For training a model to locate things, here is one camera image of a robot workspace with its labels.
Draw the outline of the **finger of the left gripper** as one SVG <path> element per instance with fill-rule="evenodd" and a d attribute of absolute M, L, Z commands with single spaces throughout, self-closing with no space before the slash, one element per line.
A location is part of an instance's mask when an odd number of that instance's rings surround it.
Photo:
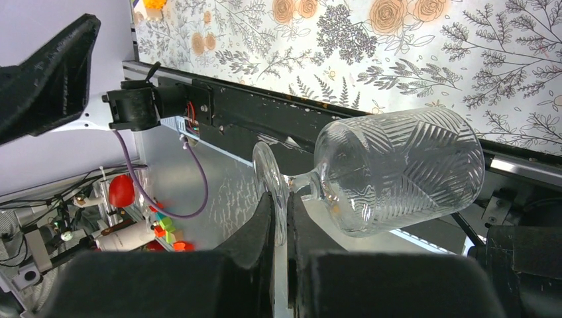
<path fill-rule="evenodd" d="M 1 144 L 79 119 L 101 21 L 84 14 L 19 65 L 1 67 Z"/>

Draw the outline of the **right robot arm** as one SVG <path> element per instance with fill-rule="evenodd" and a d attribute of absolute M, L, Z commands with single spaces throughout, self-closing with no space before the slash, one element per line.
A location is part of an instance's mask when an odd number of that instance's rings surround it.
<path fill-rule="evenodd" d="M 492 227 L 470 257 L 349 252 L 290 195 L 288 306 L 296 317 L 560 317 L 561 229 Z M 274 200 L 194 252 L 84 252 L 40 317 L 271 317 Z"/>

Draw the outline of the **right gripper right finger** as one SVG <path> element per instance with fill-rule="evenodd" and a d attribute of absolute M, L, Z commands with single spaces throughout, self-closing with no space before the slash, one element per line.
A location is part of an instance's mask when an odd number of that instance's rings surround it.
<path fill-rule="evenodd" d="M 481 267 L 450 254 L 350 252 L 287 200 L 288 306 L 295 317 L 505 317 Z"/>

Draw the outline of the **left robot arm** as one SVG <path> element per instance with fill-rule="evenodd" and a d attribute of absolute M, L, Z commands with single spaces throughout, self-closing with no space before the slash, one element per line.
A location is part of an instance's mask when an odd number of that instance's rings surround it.
<path fill-rule="evenodd" d="M 1 144 L 55 129 L 145 131 L 162 119 L 210 107 L 208 88 L 159 78 L 155 63 L 145 79 L 125 80 L 90 105 L 92 55 L 101 21 L 84 14 L 19 65 L 1 67 Z"/>

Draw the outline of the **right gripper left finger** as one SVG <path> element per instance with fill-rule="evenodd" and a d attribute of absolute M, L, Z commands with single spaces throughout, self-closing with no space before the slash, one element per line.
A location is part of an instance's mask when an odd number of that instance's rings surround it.
<path fill-rule="evenodd" d="M 40 317 L 272 317 L 272 195 L 225 242 L 191 252 L 84 252 Z"/>

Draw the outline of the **short clear glass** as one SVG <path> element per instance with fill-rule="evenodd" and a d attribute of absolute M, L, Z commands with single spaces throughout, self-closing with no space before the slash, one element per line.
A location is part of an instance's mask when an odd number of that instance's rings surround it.
<path fill-rule="evenodd" d="M 370 237 L 457 213 L 478 197 L 486 162 L 473 128 L 445 108 L 339 119 L 319 132 L 313 168 L 280 172 L 263 141 L 253 148 L 256 192 L 270 192 L 275 243 L 288 240 L 288 197 L 302 189 L 350 237 Z"/>

